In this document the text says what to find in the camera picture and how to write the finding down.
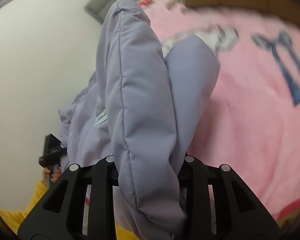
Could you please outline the person's left hand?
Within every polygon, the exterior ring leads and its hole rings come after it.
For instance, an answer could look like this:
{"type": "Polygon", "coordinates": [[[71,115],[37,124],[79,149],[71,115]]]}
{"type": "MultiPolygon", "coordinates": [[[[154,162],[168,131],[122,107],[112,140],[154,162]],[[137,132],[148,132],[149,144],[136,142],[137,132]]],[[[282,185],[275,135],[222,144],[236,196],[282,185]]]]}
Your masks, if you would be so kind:
{"type": "Polygon", "coordinates": [[[48,168],[43,168],[42,170],[42,181],[44,185],[47,186],[48,182],[54,183],[62,174],[61,169],[55,170],[55,172],[51,172],[48,168]]]}

